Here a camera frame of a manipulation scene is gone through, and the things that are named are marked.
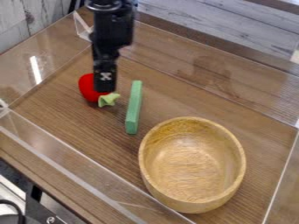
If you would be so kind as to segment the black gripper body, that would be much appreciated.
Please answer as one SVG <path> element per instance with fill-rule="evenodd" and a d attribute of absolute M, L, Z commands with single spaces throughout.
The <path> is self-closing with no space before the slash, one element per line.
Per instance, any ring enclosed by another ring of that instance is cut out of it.
<path fill-rule="evenodd" d="M 134 42 L 135 0 L 85 0 L 85 6 L 93 13 L 93 60 L 116 60 L 119 50 Z"/>

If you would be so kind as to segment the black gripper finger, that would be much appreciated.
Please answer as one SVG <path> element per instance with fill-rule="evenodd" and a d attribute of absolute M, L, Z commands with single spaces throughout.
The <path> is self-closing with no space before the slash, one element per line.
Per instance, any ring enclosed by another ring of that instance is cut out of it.
<path fill-rule="evenodd" d="M 95 60 L 93 88 L 100 93 L 109 93 L 117 86 L 117 66 L 113 61 Z"/>

